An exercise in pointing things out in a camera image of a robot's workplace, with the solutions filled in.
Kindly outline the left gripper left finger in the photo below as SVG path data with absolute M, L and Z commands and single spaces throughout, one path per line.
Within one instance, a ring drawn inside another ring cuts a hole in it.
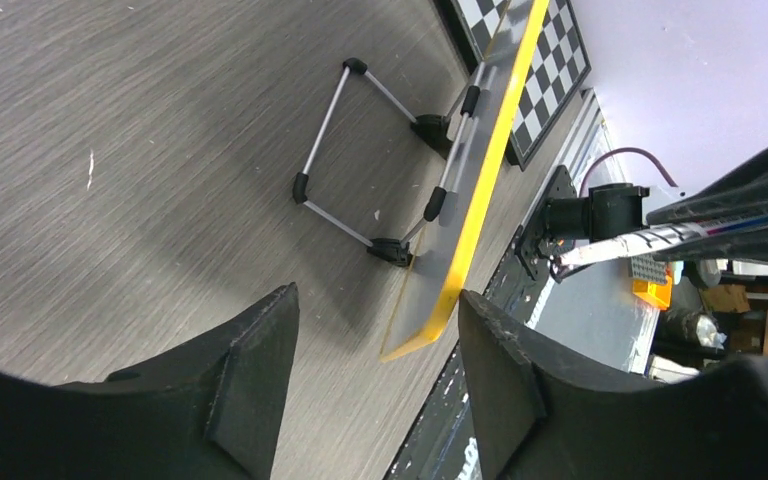
M 295 284 L 97 383 L 0 372 L 0 479 L 267 479 L 299 332 Z

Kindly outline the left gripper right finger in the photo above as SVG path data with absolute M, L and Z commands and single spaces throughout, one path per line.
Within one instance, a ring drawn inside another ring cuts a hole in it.
M 593 361 L 560 390 L 584 445 L 571 479 L 768 479 L 768 357 L 673 384 Z

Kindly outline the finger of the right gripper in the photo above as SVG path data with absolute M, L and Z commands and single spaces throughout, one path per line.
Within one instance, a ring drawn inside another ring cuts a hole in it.
M 653 254 L 660 261 L 729 259 L 768 264 L 768 228 L 709 236 Z
M 699 193 L 647 214 L 652 225 L 768 213 L 768 148 Z

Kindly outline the yellow framed whiteboard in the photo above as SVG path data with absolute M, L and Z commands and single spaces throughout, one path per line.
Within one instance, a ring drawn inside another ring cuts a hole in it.
M 511 1 L 471 74 L 450 151 L 446 196 L 419 230 L 379 358 L 392 361 L 435 342 L 457 304 L 478 246 L 536 51 L 545 1 Z

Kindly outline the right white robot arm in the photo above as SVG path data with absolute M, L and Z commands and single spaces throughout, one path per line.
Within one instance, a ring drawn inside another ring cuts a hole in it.
M 549 235 L 584 242 L 552 256 L 556 272 L 641 255 L 768 264 L 768 147 L 698 193 L 645 213 L 648 194 L 646 187 L 614 183 L 583 197 L 548 200 Z

